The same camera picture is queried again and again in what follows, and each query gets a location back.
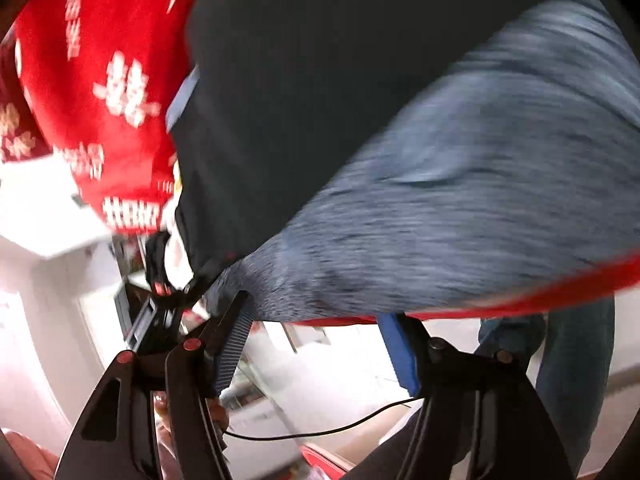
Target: black cable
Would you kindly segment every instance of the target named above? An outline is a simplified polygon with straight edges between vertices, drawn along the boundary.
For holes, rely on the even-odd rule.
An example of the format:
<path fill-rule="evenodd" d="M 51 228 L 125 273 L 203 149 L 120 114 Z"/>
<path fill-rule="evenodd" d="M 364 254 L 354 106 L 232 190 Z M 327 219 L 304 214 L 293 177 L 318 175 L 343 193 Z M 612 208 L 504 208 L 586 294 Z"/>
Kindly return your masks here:
<path fill-rule="evenodd" d="M 253 442 L 272 442 L 274 440 L 288 440 L 290 438 L 309 438 L 312 436 L 329 435 L 332 433 L 340 433 L 341 431 L 346 431 L 346 430 L 350 430 L 351 428 L 355 428 L 359 424 L 362 424 L 363 422 L 367 422 L 370 418 L 375 417 L 376 415 L 384 412 L 385 410 L 388 410 L 389 408 L 392 408 L 394 406 L 399 406 L 400 404 L 405 404 L 407 402 L 411 402 L 412 400 L 418 400 L 418 399 L 414 399 L 412 397 L 411 399 L 396 400 L 396 402 L 392 402 L 391 404 L 382 406 L 382 408 L 380 408 L 379 410 L 376 410 L 373 413 L 369 413 L 369 415 L 367 415 L 364 418 L 361 418 L 360 420 L 357 420 L 356 422 L 352 422 L 351 424 L 348 424 L 341 428 L 336 428 L 335 430 L 318 431 L 316 433 L 295 433 L 291 435 L 279 435 L 279 436 L 246 436 L 246 435 L 238 435 L 235 433 L 231 433 L 230 431 L 225 431 L 225 434 L 228 434 L 228 436 L 232 436 L 234 438 L 240 438 L 242 440 L 251 440 Z"/>

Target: red trim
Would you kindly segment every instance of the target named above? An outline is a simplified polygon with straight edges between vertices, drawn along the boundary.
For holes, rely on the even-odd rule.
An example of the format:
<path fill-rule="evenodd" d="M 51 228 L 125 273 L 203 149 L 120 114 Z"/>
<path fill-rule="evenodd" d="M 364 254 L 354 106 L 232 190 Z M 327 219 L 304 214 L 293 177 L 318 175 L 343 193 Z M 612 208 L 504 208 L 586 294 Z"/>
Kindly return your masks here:
<path fill-rule="evenodd" d="M 322 456 L 307 446 L 300 446 L 300 453 L 302 453 L 302 456 L 311 467 L 319 467 L 331 480 L 338 480 L 346 473 L 346 471 L 335 465 L 327 457 Z"/>
<path fill-rule="evenodd" d="M 548 312 L 588 301 L 612 296 L 617 290 L 634 286 L 640 282 L 640 254 L 625 260 L 607 264 L 578 276 L 546 285 L 528 296 L 507 300 L 492 306 L 472 306 L 462 309 L 433 309 L 408 314 L 420 320 L 463 319 L 468 317 L 525 316 Z M 375 324 L 374 316 L 332 317 L 311 319 L 296 324 L 307 326 L 344 326 Z"/>

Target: bolt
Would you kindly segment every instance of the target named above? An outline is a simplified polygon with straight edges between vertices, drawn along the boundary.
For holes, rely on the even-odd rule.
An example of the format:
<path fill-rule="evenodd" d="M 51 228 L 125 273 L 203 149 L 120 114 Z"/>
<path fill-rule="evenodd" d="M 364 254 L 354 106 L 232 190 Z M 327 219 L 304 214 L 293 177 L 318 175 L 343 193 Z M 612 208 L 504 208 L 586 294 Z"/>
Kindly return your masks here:
<path fill-rule="evenodd" d="M 135 354 L 131 350 L 124 350 L 118 354 L 116 357 L 116 361 L 118 361 L 121 365 L 125 365 L 133 361 L 133 357 Z"/>
<path fill-rule="evenodd" d="M 511 355 L 511 353 L 507 352 L 506 350 L 498 350 L 495 354 L 495 358 L 498 360 L 498 362 L 505 365 L 510 365 L 511 363 L 513 363 L 513 355 Z"/>
<path fill-rule="evenodd" d="M 434 350 L 444 350 L 447 347 L 447 342 L 440 337 L 432 337 L 429 339 L 429 346 Z"/>
<path fill-rule="evenodd" d="M 184 347 L 185 350 L 191 352 L 194 350 L 197 350 L 198 348 L 200 348 L 200 346 L 202 345 L 202 341 L 200 341 L 198 338 L 196 337 L 192 337 L 190 339 L 187 339 L 187 341 L 185 341 L 182 346 Z"/>

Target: dark red fabric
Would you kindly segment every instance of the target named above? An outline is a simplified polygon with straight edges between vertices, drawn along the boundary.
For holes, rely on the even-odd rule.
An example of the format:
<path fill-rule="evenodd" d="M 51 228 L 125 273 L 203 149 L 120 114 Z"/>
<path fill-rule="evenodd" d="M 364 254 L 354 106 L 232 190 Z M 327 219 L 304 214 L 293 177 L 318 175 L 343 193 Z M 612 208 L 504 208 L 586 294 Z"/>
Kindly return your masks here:
<path fill-rule="evenodd" d="M 408 316 L 420 320 L 464 319 L 469 317 L 526 316 L 548 312 L 587 303 L 599 298 L 612 296 L 617 290 L 637 285 L 640 282 L 640 254 L 635 254 L 572 278 L 551 285 L 542 286 L 537 291 L 524 294 L 513 300 L 497 301 L 492 306 L 461 306 L 458 309 L 433 309 L 411 312 Z M 311 319 L 296 324 L 306 326 L 346 326 L 354 324 L 375 324 L 374 316 L 331 317 Z"/>
<path fill-rule="evenodd" d="M 0 160 L 17 162 L 50 153 L 22 93 L 15 68 L 15 37 L 10 32 L 0 45 Z"/>
<path fill-rule="evenodd" d="M 194 0 L 31 0 L 15 23 L 20 79 L 83 199 L 125 233 L 155 231 L 173 192 L 165 114 L 191 71 Z"/>

